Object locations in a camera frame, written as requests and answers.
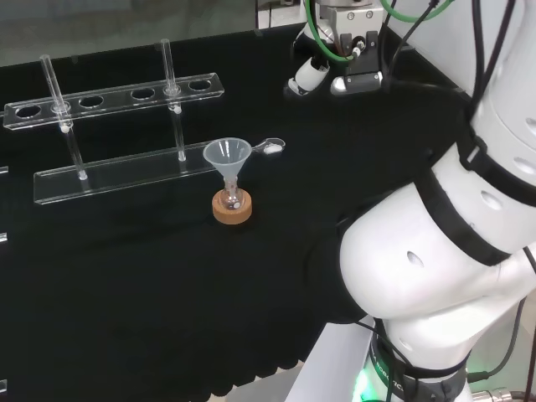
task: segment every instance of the clear acrylic stand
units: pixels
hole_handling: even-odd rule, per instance
[[[79,180],[75,166],[38,172],[33,176],[33,201],[36,204],[51,204],[66,199],[212,172],[215,167],[203,156],[203,150],[209,144],[210,142],[200,142],[185,146],[184,162],[178,159],[178,149],[174,147],[86,163],[87,180]],[[285,142],[280,138],[267,138],[253,147],[252,152],[269,156],[284,149]]]
[[[224,87],[215,73],[175,78],[170,43],[163,39],[161,45],[165,80],[72,95],[61,94],[50,57],[41,57],[52,96],[5,105],[3,125],[19,130],[59,124],[74,166],[35,173],[33,201],[36,204],[57,203],[214,170],[203,157],[207,142],[184,145],[181,104],[221,96]],[[164,105],[170,112],[176,147],[98,162],[82,161],[73,120]],[[281,139],[269,138],[253,151],[268,155],[281,152],[284,147]]]

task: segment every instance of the black tablecloth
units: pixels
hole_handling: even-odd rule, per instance
[[[307,357],[332,302],[307,293],[307,250],[345,211],[440,156],[463,102],[414,90],[336,100],[329,83],[286,100],[298,30],[172,45],[177,76],[217,72],[225,87],[183,105],[186,143],[287,143],[282,156],[245,165],[254,213],[240,227],[212,217],[217,173],[35,205],[34,172],[70,165],[67,147],[57,126],[1,131],[0,378],[10,400],[206,400]],[[401,74],[436,76],[412,54],[401,64]],[[54,67],[64,93],[163,78],[152,46]],[[37,63],[0,69],[0,82],[0,103],[47,96]],[[86,162],[172,147],[171,130],[165,107],[75,123]],[[331,247],[315,261],[336,259]]]

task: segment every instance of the metal connector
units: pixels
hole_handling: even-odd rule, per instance
[[[472,400],[477,402],[512,402],[510,391],[505,388],[497,388],[491,391],[480,391],[472,394]]]

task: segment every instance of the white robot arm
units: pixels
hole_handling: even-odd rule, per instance
[[[536,288],[536,2],[460,139],[423,177],[351,226],[341,271],[421,377],[415,400],[470,401],[465,360],[480,336]],[[388,384],[371,347],[377,399]],[[396,378],[403,399],[411,378]]]
[[[317,32],[320,40],[345,60],[344,76],[333,80],[331,92],[346,95],[378,90],[378,35],[384,21],[384,9],[378,0],[317,0],[320,6]],[[311,28],[306,24],[298,34],[294,50],[306,48],[313,56],[288,80],[288,88],[296,95],[313,92],[327,78],[330,62],[315,44]]]

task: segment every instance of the gray floor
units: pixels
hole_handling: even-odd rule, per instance
[[[0,66],[255,27],[252,0],[17,0],[0,3]]]

